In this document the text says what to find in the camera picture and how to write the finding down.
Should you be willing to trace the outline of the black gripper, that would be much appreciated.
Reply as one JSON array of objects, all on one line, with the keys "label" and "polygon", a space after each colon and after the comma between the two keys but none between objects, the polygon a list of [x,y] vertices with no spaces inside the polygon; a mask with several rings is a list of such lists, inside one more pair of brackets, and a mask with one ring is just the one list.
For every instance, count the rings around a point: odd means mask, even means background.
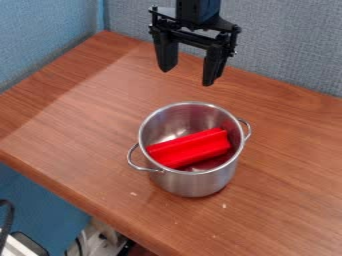
[{"label": "black gripper", "polygon": [[235,55],[242,28],[221,17],[222,0],[175,0],[174,7],[154,5],[150,34],[157,60],[163,72],[178,65],[179,44],[207,50],[203,62],[203,85],[222,76],[229,56]]}]

